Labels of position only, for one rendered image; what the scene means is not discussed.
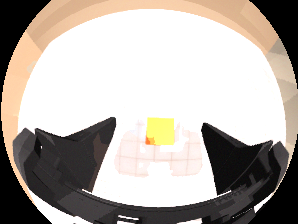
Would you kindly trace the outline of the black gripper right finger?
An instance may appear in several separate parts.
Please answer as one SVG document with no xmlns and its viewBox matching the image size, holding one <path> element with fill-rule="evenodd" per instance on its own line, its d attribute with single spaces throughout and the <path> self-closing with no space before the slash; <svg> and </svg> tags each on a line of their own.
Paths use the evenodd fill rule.
<svg viewBox="0 0 298 224">
<path fill-rule="evenodd" d="M 230 186 L 251 167 L 259 155 L 269 151 L 274 143 L 274 140 L 267 140 L 261 144 L 243 144 L 243 141 L 234 139 L 208 121 L 202 123 L 201 133 L 212 167 L 217 196 L 229 192 Z"/>
</svg>

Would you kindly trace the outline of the orange block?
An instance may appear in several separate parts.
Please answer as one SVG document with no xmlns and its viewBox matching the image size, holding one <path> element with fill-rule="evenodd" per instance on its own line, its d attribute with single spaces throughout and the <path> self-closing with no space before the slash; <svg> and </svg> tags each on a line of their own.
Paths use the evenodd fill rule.
<svg viewBox="0 0 298 224">
<path fill-rule="evenodd" d="M 174 117 L 148 117 L 145 144 L 174 145 Z"/>
</svg>

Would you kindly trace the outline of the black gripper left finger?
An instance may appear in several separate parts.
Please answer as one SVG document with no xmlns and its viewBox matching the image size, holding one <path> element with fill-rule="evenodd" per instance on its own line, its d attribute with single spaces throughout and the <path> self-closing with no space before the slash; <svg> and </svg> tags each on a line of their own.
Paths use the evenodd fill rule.
<svg viewBox="0 0 298 224">
<path fill-rule="evenodd" d="M 116 132 L 116 116 L 110 116 L 100 123 L 94 123 L 64 137 L 35 128 L 41 147 L 52 155 L 59 156 L 74 179 L 84 186 L 82 189 L 90 193 L 93 192 L 93 186 L 96 184 L 106 149 L 109 149 L 112 143 L 114 132 Z"/>
</svg>

